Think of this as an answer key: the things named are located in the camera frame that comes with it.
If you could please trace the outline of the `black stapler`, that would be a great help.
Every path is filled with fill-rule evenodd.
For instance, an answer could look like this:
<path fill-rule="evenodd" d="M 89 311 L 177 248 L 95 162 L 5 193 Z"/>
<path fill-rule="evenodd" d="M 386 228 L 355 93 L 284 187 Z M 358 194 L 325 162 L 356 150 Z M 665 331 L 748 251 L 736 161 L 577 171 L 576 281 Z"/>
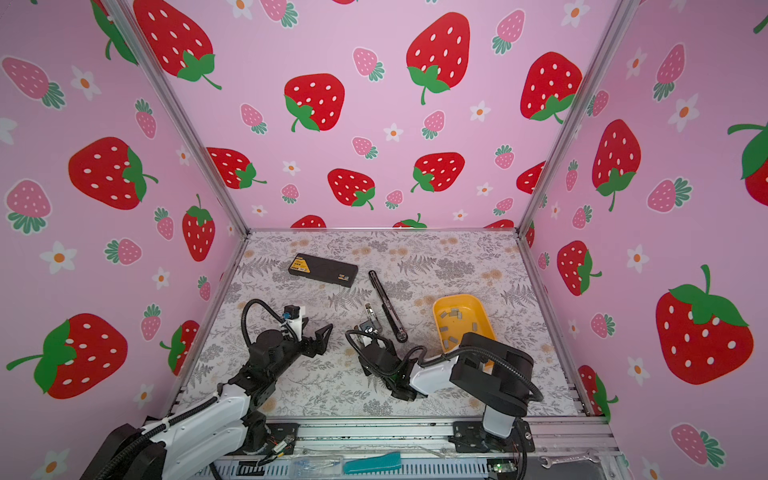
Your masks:
<path fill-rule="evenodd" d="M 390 327 L 393 330 L 396 340 L 400 343 L 406 343 L 408 341 L 408 334 L 397 312 L 395 311 L 394 306 L 391 300 L 389 299 L 384 289 L 383 283 L 380 281 L 378 277 L 377 272 L 375 270 L 370 270 L 368 272 L 368 276 L 374 290 L 376 291 L 379 298 L 381 299 L 382 309 L 385 313 L 385 316 L 389 322 Z"/>

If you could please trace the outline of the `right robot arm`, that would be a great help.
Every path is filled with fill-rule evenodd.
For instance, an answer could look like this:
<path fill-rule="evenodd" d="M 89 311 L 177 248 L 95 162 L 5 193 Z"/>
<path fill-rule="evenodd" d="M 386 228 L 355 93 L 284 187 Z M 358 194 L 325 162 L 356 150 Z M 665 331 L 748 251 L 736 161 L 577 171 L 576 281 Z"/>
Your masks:
<path fill-rule="evenodd" d="M 400 357 L 375 333 L 348 330 L 345 338 L 364 374 L 380 379 L 394 398 L 411 402 L 457 387 L 485 405 L 482 428 L 499 440 L 525 440 L 529 403 L 544 399 L 532 381 L 533 358 L 478 333 L 464 334 L 457 348 L 430 359 L 422 345 Z"/>

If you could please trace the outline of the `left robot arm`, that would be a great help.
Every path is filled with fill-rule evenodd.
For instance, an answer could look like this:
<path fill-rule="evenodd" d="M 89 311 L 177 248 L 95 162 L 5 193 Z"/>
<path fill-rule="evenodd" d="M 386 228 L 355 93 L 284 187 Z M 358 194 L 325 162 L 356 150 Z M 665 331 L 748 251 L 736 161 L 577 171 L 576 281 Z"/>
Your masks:
<path fill-rule="evenodd" d="M 240 317 L 248 359 L 237 374 L 186 410 L 141 428 L 115 428 L 82 477 L 188 479 L 228 453 L 260 451 L 269 437 L 260 407 L 274 393 L 279 377 L 300 357 L 327 351 L 333 326 L 307 337 L 307 323 L 300 306 L 289 305 L 279 315 L 260 299 L 248 301 Z"/>

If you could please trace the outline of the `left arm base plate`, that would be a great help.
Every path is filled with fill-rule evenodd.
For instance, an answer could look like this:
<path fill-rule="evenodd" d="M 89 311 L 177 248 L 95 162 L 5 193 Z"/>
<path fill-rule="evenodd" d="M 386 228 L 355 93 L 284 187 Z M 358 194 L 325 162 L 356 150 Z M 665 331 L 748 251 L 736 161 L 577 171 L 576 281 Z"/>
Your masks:
<path fill-rule="evenodd" d="M 287 422 L 266 423 L 261 427 L 249 429 L 246 434 L 245 443 L 239 449 L 239 452 L 245 455 L 265 456 L 287 437 L 292 437 L 293 440 L 288 442 L 287 446 L 283 449 L 286 455 L 291 455 L 294 450 L 298 429 L 298 423 Z"/>

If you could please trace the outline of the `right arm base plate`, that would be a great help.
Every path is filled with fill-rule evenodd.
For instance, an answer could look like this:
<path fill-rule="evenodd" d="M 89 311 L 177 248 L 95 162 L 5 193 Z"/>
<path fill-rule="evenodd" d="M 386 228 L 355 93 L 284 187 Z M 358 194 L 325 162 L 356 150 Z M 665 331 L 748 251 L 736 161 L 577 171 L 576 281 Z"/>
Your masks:
<path fill-rule="evenodd" d="M 529 424 L 517 419 L 506 438 L 486 432 L 480 421 L 456 421 L 448 441 L 458 453 L 533 453 L 535 444 Z"/>

